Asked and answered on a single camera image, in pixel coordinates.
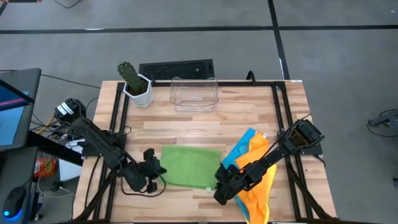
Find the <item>cactus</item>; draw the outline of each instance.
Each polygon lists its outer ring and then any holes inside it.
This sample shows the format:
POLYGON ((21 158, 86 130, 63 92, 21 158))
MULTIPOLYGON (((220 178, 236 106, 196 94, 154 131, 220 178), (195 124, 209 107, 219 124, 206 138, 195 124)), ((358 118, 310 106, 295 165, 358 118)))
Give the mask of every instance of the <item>cactus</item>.
POLYGON ((134 66, 132 66, 129 62, 121 62, 118 65, 118 72, 130 87, 130 93, 133 95, 145 93, 147 88, 147 85, 145 85, 146 82, 137 75, 134 66))

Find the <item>potted cactus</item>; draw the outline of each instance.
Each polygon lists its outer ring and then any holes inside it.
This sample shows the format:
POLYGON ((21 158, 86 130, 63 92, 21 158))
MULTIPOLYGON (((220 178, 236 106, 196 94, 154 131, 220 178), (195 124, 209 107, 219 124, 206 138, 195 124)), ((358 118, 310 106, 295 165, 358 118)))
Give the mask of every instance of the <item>potted cactus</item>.
POLYGON ((121 62, 118 65, 120 76, 126 81, 124 92, 130 97, 134 106, 147 107, 154 100, 150 80, 137 74, 129 62, 121 62))

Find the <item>red snack bag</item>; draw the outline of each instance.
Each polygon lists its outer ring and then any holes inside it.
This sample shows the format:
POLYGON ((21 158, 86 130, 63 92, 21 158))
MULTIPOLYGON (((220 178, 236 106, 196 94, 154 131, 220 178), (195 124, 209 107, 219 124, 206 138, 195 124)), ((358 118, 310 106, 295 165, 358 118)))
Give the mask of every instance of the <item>red snack bag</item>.
POLYGON ((37 158, 34 177, 48 177, 55 173, 55 159, 37 158))

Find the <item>white hexagonal pot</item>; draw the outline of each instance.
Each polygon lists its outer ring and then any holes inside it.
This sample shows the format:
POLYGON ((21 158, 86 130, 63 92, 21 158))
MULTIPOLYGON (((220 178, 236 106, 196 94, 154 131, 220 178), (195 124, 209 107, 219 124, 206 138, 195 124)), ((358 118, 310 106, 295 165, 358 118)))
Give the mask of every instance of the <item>white hexagonal pot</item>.
POLYGON ((148 83, 147 91, 138 96, 133 96, 127 91, 127 83, 124 84, 123 92, 129 96, 130 100, 136 107, 147 107, 154 100, 154 95, 152 94, 152 86, 150 85, 150 80, 145 76, 138 74, 138 76, 148 83))

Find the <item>white paper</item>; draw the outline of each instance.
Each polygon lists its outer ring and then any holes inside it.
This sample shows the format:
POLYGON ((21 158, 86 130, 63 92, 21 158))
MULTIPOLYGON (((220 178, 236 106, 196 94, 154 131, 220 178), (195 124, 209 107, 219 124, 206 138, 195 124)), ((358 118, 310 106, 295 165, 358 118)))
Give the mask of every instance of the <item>white paper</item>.
MULTIPOLYGON (((84 139, 80 139, 80 140, 75 140, 75 141, 71 141, 68 142, 65 147, 72 149, 75 152, 79 152, 81 154, 83 148, 78 146, 77 143, 81 142, 81 141, 85 141, 84 139)), ((81 173, 81 166, 72 164, 70 162, 67 161, 63 161, 60 159, 60 180, 61 181, 67 181, 70 179, 73 179, 75 177, 80 176, 81 173)))

